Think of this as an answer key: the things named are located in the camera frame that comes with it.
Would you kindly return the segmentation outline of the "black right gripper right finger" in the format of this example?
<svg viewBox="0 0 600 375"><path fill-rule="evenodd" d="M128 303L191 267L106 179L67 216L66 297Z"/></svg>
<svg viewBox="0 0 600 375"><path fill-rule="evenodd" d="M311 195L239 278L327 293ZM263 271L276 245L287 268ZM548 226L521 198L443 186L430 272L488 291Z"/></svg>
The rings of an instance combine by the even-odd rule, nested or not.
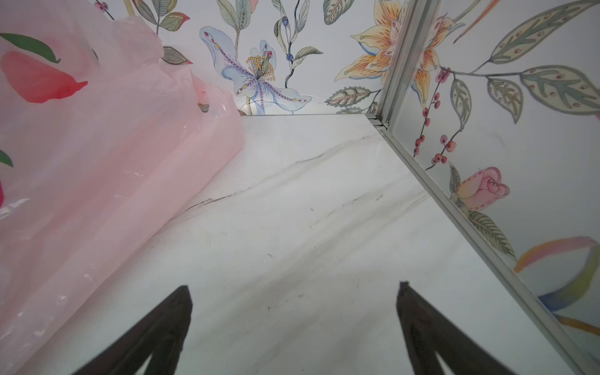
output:
<svg viewBox="0 0 600 375"><path fill-rule="evenodd" d="M399 283L398 320L415 374L512 374L410 286Z"/></svg>

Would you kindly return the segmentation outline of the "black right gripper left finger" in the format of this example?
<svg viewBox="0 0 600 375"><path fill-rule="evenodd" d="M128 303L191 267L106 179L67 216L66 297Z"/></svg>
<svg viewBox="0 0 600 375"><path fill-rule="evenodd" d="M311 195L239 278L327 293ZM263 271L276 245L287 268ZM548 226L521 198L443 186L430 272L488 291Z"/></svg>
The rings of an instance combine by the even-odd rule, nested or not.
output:
<svg viewBox="0 0 600 375"><path fill-rule="evenodd" d="M77 374L174 374L192 321L192 297L182 285Z"/></svg>

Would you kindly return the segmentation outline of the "pink plastic bag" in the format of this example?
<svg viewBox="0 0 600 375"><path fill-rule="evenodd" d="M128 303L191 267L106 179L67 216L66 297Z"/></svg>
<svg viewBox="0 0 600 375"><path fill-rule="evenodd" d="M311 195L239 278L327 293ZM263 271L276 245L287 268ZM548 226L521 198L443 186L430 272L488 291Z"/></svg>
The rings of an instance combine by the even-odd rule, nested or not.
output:
<svg viewBox="0 0 600 375"><path fill-rule="evenodd" d="M2 2L2 373L241 150L231 93L163 55L141 17Z"/></svg>

